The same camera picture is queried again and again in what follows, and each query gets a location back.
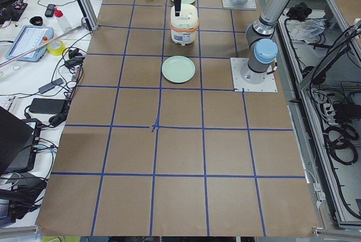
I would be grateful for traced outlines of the blue teach pendant tablet near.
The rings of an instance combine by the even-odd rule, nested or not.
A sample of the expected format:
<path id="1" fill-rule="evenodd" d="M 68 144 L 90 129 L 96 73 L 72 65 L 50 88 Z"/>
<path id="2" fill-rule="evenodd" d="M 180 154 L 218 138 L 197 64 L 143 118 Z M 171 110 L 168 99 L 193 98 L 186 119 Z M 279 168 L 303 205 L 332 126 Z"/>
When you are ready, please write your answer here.
<path id="1" fill-rule="evenodd" d="M 44 37 L 52 39 L 53 36 L 54 29 L 52 27 L 25 25 L 15 38 L 15 41 L 8 50 L 5 58 L 8 60 L 13 59 L 20 54 L 42 45 L 45 42 L 43 40 Z M 45 52 L 46 47 L 43 46 L 42 48 L 21 57 L 19 61 L 38 62 Z"/>

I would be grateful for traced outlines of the clear bottle red cap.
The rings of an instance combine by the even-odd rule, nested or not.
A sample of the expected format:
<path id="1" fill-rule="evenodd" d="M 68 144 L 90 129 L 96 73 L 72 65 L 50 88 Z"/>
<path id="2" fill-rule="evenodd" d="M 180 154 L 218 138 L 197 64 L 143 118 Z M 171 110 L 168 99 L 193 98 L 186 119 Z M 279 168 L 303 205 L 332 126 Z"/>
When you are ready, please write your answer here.
<path id="1" fill-rule="evenodd" d="M 59 10 L 57 7 L 54 8 L 54 15 L 55 15 L 61 29 L 64 32 L 71 30 L 71 25 L 70 25 L 68 19 L 64 16 L 63 12 L 61 10 Z"/>

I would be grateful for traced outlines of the white rice cooker orange handle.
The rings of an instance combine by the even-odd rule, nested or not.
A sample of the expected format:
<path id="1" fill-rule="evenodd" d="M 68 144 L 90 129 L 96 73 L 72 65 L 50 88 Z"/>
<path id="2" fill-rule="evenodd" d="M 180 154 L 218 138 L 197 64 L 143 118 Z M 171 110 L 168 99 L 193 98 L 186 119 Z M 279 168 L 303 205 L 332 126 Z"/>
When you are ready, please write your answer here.
<path id="1" fill-rule="evenodd" d="M 179 16 L 175 15 L 175 6 L 171 8 L 170 29 L 171 39 L 182 46 L 194 42 L 199 27 L 197 8 L 192 4 L 181 4 Z"/>

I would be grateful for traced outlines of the yellow tape roll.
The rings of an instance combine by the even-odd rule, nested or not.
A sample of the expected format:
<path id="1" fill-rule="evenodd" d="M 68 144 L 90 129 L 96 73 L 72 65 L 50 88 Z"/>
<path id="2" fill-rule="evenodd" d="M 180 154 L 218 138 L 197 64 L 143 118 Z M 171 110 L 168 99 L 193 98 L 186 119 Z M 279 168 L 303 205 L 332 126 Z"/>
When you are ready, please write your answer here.
<path id="1" fill-rule="evenodd" d="M 49 42 L 46 46 L 48 52 L 53 56 L 61 56 L 66 49 L 66 46 L 62 40 L 54 40 Z"/>

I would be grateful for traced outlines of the black laptop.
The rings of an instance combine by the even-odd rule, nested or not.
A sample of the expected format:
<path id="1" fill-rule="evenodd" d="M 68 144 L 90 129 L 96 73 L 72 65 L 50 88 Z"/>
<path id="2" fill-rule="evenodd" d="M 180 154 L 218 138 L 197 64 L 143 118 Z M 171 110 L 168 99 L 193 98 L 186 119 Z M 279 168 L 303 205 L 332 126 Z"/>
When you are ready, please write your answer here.
<path id="1" fill-rule="evenodd" d="M 19 119 L 1 108 L 1 174 L 25 173 L 34 168 L 40 121 Z"/>

